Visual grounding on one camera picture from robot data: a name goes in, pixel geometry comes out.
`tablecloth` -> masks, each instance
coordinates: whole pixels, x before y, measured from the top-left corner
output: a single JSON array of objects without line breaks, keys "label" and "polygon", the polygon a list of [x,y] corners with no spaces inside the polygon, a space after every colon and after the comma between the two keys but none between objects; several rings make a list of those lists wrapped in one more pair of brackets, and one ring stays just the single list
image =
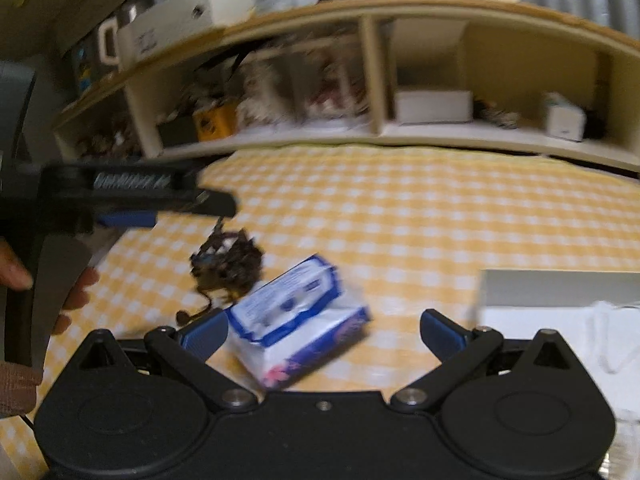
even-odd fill
[{"label": "tablecloth", "polygon": [[[367,337],[295,384],[300,390],[381,389],[388,396],[438,364],[418,335],[437,308],[468,319],[481,269],[640,270],[640,187],[540,157],[432,148],[247,150],[216,162],[202,183],[233,191],[246,228],[274,278],[316,252],[364,288],[374,321]],[[215,219],[164,214],[131,230],[100,264],[92,301],[53,338],[39,395],[84,336],[117,337],[173,324],[196,311],[188,258]],[[241,383],[223,347],[209,361]],[[19,419],[0,422],[0,442],[24,478],[44,463]]]}]

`blue and white tissue package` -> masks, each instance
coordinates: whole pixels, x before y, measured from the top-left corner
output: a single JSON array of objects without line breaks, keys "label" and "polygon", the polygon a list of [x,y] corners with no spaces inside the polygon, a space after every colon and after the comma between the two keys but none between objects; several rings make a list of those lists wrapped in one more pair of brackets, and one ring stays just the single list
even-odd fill
[{"label": "blue and white tissue package", "polygon": [[228,308],[228,341],[242,364],[273,389],[354,339],[371,318],[362,294],[315,254]]}]

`human hand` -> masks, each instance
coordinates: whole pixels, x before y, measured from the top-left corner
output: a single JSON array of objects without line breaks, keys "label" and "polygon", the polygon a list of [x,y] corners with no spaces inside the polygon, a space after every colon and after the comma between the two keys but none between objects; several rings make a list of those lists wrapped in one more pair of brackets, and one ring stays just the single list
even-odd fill
[{"label": "human hand", "polygon": [[[99,277],[98,271],[94,268],[85,269],[66,297],[63,310],[76,310],[89,303],[89,293],[85,291],[85,288],[97,283]],[[33,278],[4,238],[0,238],[0,285],[5,285],[13,290],[28,290],[33,286]],[[70,325],[71,318],[60,314],[53,334],[62,334]]]}]

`white box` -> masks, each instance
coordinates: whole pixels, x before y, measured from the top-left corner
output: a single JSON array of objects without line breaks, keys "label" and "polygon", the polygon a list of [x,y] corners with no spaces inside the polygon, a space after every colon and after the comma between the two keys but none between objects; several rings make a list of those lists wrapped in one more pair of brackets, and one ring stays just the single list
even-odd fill
[{"label": "white box", "polygon": [[546,134],[565,140],[582,140],[587,117],[584,111],[557,92],[544,95]]},{"label": "white box", "polygon": [[253,8],[254,0],[165,0],[121,28],[118,42],[140,61],[211,28],[243,22]]},{"label": "white box", "polygon": [[396,120],[399,124],[466,123],[472,118],[473,103],[469,91],[396,91]]},{"label": "white box", "polygon": [[[601,366],[593,337],[594,312],[590,308],[597,301],[617,305],[640,301],[640,273],[486,270],[472,322],[491,326],[511,339],[531,339],[541,328],[558,330],[614,412],[629,410],[640,415],[640,358],[617,374],[608,373]],[[629,329],[638,331],[635,341],[640,342],[640,311],[620,312],[629,316]],[[608,341],[610,351],[627,354],[628,349],[616,348],[622,344],[616,338]]]}]

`open white box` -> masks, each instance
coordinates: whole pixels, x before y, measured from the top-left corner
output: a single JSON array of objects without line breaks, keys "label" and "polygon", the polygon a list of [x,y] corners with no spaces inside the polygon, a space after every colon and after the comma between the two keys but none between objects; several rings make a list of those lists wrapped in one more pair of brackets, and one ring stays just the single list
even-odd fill
[{"label": "open white box", "polygon": [[[617,374],[607,373],[594,351],[594,311],[597,301],[616,305],[640,301],[638,272],[580,272],[569,270],[486,270],[473,312],[476,325],[499,330],[505,338],[531,339],[540,328],[558,330],[572,346],[600,387],[612,409],[640,415],[640,358]],[[626,329],[638,333],[640,310],[630,317]],[[609,349],[627,344],[630,338],[609,337]],[[614,348],[622,354],[628,348]]]}]

